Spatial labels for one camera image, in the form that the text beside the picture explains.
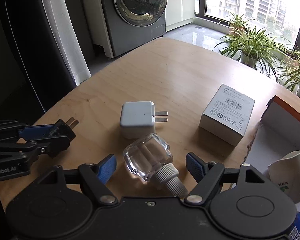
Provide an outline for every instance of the silver rivet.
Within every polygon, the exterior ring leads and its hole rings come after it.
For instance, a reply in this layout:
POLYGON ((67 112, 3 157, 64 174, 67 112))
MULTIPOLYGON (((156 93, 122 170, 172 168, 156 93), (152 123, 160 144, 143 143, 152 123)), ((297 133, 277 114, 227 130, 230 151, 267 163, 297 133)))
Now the silver rivet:
POLYGON ((147 206, 153 207, 153 206, 155 206, 155 202, 154 201, 148 201, 147 206))
POLYGON ((115 197, 114 196, 110 196, 110 195, 104 195, 100 198, 100 201, 103 203, 113 203, 115 201, 115 197))
POLYGON ((187 197, 187 201, 190 203, 200 203, 202 201, 202 197, 199 195, 190 195, 187 197))

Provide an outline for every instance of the white ribbed cap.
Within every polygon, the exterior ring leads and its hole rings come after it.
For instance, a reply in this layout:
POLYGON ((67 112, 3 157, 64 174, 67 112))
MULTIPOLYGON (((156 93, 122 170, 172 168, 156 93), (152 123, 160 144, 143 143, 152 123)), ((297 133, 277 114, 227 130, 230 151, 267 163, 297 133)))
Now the white ribbed cap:
POLYGON ((174 196, 183 198, 188 191, 178 178, 178 175, 179 171, 175 166, 173 166, 172 163, 168 163, 156 171, 156 173, 152 175, 151 180, 157 184, 159 188, 165 185, 174 196))

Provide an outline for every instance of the transparent bottle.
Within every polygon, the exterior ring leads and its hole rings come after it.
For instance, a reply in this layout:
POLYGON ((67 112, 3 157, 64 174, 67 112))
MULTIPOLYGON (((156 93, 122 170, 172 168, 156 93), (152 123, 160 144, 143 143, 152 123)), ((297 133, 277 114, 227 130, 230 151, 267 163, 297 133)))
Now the transparent bottle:
POLYGON ((164 185, 173 193, 183 197, 187 190, 178 178, 173 166, 169 144, 156 133, 150 133, 130 144, 123 151, 128 170, 143 181, 152 181, 158 188, 164 185))

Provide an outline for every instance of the wood grain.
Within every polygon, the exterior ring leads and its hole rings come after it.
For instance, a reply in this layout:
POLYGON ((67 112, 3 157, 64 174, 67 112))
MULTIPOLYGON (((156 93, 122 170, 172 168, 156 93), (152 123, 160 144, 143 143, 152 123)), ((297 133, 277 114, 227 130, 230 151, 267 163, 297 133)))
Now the wood grain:
MULTIPOLYGON (((169 112, 168 122, 156 124, 156 130, 170 144, 180 179, 191 190, 196 182, 186 170, 186 154, 194 152, 206 162, 239 167, 266 104, 274 95, 300 112, 297 96, 239 62, 177 40, 151 41, 83 82, 37 121, 49 124, 73 116, 80 121, 74 128, 77 137, 58 157, 40 156, 30 175, 0 182, 2 204, 6 207, 51 165, 74 169, 82 163, 97 163, 108 154, 117 157, 117 171, 107 186, 118 198, 162 194, 131 178, 125 169, 122 152, 133 140, 121 136, 119 120, 122 104, 127 101, 150 100, 156 111, 169 112), (246 134, 236 147, 198 128, 201 113, 222 83, 255 100, 246 134)), ((69 187, 80 190, 78 186, 69 187)))

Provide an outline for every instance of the white cabinet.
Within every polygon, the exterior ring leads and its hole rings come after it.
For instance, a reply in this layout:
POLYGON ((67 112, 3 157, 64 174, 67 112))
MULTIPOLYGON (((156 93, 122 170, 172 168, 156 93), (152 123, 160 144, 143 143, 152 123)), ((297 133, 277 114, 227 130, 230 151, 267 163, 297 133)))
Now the white cabinet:
POLYGON ((168 0, 166 31, 192 22, 195 0, 168 0))

